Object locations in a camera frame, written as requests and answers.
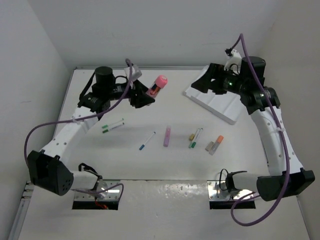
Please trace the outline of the pink capped clear tube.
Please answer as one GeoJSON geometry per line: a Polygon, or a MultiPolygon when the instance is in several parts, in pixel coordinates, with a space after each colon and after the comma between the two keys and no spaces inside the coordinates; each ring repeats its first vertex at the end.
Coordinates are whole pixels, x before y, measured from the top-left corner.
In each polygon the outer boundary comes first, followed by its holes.
{"type": "Polygon", "coordinates": [[[164,75],[159,75],[155,79],[151,87],[147,90],[146,94],[155,99],[156,96],[161,91],[161,89],[163,89],[167,83],[168,83],[168,78],[164,75]]]}

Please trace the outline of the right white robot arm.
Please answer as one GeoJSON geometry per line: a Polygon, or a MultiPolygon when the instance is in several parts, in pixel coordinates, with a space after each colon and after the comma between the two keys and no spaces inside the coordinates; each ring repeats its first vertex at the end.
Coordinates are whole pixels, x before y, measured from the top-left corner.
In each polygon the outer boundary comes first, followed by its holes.
{"type": "Polygon", "coordinates": [[[257,176],[245,170],[229,172],[224,190],[234,192],[247,189],[259,194],[266,202],[297,196],[315,181],[312,170],[304,169],[295,154],[284,128],[280,100],[272,87],[265,83],[264,59],[256,56],[242,58],[239,73],[211,63],[191,84],[202,93],[239,95],[248,115],[256,125],[268,167],[268,176],[257,176]]]}

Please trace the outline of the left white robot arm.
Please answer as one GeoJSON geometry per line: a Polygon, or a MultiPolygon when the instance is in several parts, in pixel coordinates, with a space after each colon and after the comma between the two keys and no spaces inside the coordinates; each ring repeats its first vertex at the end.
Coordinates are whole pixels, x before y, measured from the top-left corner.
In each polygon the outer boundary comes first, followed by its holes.
{"type": "Polygon", "coordinates": [[[148,88],[138,79],[142,72],[127,63],[124,83],[117,83],[112,68],[97,67],[79,95],[77,107],[64,127],[41,150],[26,155],[26,163],[33,185],[63,196],[68,191],[90,195],[100,194],[98,182],[102,179],[95,170],[71,171],[67,164],[72,151],[81,139],[103,115],[113,110],[122,100],[128,99],[131,106],[142,108],[155,102],[147,95],[148,88]]]}

